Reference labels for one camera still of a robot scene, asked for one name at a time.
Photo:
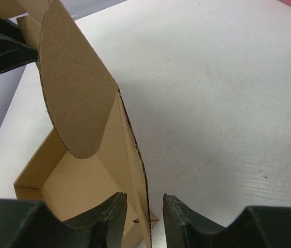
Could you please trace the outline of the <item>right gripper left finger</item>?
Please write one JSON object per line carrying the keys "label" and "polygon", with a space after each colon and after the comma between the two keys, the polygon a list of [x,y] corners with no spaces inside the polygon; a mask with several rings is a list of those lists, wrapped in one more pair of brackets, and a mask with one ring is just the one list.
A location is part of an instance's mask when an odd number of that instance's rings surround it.
{"label": "right gripper left finger", "polygon": [[42,200],[0,199],[0,247],[120,247],[127,195],[60,221]]}

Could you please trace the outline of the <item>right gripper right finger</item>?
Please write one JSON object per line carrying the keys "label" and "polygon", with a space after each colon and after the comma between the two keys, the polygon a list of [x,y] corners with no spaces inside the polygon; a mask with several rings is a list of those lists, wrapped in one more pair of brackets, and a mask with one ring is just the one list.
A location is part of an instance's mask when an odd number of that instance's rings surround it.
{"label": "right gripper right finger", "polygon": [[291,247],[291,207],[247,206],[227,227],[163,196],[167,247]]}

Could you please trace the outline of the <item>large brown cardboard box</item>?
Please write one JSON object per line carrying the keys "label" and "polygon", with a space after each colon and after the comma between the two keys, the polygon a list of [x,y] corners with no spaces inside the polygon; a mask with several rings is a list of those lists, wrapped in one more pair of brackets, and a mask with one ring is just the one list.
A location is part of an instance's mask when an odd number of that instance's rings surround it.
{"label": "large brown cardboard box", "polygon": [[119,86],[61,1],[0,1],[36,62],[53,129],[14,183],[15,200],[42,200],[60,220],[127,195],[120,247],[152,245],[146,171]]}

